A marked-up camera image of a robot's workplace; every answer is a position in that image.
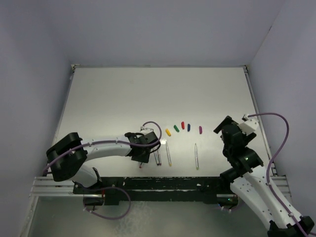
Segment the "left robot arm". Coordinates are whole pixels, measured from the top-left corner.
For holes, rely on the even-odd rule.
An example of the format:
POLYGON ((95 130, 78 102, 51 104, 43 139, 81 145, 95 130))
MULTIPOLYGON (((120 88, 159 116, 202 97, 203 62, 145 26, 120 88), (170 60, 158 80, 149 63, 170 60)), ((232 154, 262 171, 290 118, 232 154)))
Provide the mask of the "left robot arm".
POLYGON ((130 157, 148 163, 150 154, 160 147, 159 138, 151 129, 128 132, 110 140, 84 141, 76 132, 69 133, 46 151, 49 169, 55 182, 71 180, 91 194, 101 190, 102 179, 87 161, 106 157, 130 157))

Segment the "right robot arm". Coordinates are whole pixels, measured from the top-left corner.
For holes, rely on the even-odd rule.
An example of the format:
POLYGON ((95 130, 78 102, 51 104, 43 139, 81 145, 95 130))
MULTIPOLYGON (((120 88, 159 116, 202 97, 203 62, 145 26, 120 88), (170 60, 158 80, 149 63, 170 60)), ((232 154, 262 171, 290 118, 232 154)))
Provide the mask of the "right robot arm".
POLYGON ((256 137, 259 121, 255 115, 244 115, 242 123, 230 116, 214 129, 224 143, 223 155, 231 169, 221 173, 220 189, 233 192, 257 215, 270 237, 307 237, 315 226, 282 194, 270 176, 271 163, 264 166, 259 155, 248 144, 256 137))

